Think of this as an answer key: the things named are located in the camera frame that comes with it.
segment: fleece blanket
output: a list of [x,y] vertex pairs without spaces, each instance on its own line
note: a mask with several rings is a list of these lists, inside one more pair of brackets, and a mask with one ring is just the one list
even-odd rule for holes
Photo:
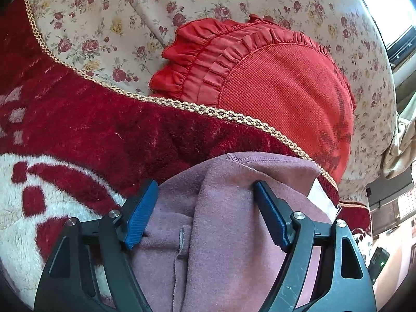
[[[161,184],[242,151],[311,160],[257,119],[98,84],[49,51],[28,10],[15,0],[0,17],[0,258],[24,301],[34,299],[63,222],[106,214],[145,178]],[[368,209],[340,202],[319,170],[339,217],[359,245],[371,245]]]
[[[315,182],[316,165],[270,153],[212,158],[159,186],[134,273],[153,311],[258,311],[284,262],[253,200],[265,180],[294,211],[333,222],[336,208]],[[319,265],[315,248],[299,304],[309,302]]]

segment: gold braided trim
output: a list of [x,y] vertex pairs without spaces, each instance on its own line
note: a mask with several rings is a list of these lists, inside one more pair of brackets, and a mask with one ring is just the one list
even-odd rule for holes
[[338,204],[340,204],[340,206],[342,207],[359,207],[360,209],[367,209],[369,211],[369,209],[367,208],[367,206],[365,206],[365,204],[361,204],[361,203],[346,203],[346,202],[339,202]]
[[203,106],[203,105],[199,106],[199,105],[194,104],[194,103],[181,102],[181,101],[177,101],[177,100],[161,99],[159,97],[151,97],[151,96],[143,96],[143,95],[139,95],[139,94],[132,93],[132,92],[129,92],[129,91],[125,91],[121,88],[112,86],[111,84],[101,82],[101,81],[97,81],[97,80],[93,79],[92,77],[88,76],[82,70],[80,70],[76,67],[73,67],[73,66],[69,65],[68,63],[65,63],[65,62],[61,61],[47,47],[45,41],[42,38],[41,33],[39,32],[38,28],[36,27],[36,22],[35,22],[35,19],[33,17],[32,8],[30,7],[29,0],[24,0],[24,4],[26,5],[26,13],[28,14],[28,19],[29,19],[30,26],[32,28],[33,35],[35,36],[37,42],[39,43],[40,47],[45,52],[45,54],[47,54],[47,56],[49,56],[54,62],[62,64],[64,66],[72,69],[73,71],[75,71],[78,75],[80,75],[84,79],[93,81],[93,82],[95,82],[95,83],[97,83],[97,84],[99,84],[103,87],[111,89],[111,90],[115,91],[116,93],[123,94],[123,95],[125,95],[127,97],[130,97],[132,99],[137,99],[137,100],[142,101],[142,102],[156,103],[156,104],[159,104],[161,106],[178,108],[178,109],[181,109],[181,110],[195,112],[195,113],[198,113],[200,115],[208,115],[208,116],[211,116],[211,117],[216,117],[217,119],[225,119],[227,121],[240,123],[240,124],[246,124],[248,126],[252,126],[252,127],[257,128],[257,129],[260,129],[260,130],[270,134],[271,136],[277,138],[284,145],[286,145],[290,149],[292,149],[292,151],[297,156],[299,156],[300,158],[305,159],[305,160],[310,160],[311,162],[314,162],[317,165],[317,167],[319,168],[319,170],[321,171],[321,174],[338,191],[338,187],[336,186],[336,182],[330,176],[330,174],[323,169],[323,167],[321,167],[311,157],[309,157],[309,155],[306,152],[304,152],[296,143],[292,142],[290,139],[288,139],[280,131],[278,131],[275,128],[269,126],[267,123],[264,123],[264,122],[260,121],[259,119],[253,119],[250,116],[246,116],[246,115],[239,114],[239,113],[234,113],[233,111],[228,111],[228,110],[226,111],[226,110],[223,110],[223,109],[211,108],[211,107],[206,107],[206,106]]

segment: floral fabric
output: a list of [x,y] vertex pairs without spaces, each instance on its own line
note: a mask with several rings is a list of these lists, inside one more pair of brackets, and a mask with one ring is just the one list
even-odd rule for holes
[[38,28],[61,60],[120,88],[149,94],[175,30],[198,18],[246,22],[249,14],[320,42],[355,95],[354,135],[339,186],[343,200],[366,203],[396,127],[392,71],[361,0],[30,0]]

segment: ruffle trim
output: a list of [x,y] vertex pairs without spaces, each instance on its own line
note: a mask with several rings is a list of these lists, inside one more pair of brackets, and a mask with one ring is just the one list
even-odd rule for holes
[[174,43],[162,52],[169,64],[153,75],[150,89],[155,97],[216,107],[222,85],[232,69],[247,55],[274,44],[304,45],[330,60],[355,110],[349,82],[325,47],[300,32],[282,28],[254,14],[247,24],[204,18],[179,27]]

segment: red ruffled cushion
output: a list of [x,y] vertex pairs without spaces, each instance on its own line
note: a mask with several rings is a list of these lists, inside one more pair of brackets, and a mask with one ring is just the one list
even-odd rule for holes
[[180,27],[150,81],[156,97],[258,118],[296,142],[339,183],[353,132],[354,97],[325,48],[250,16]]

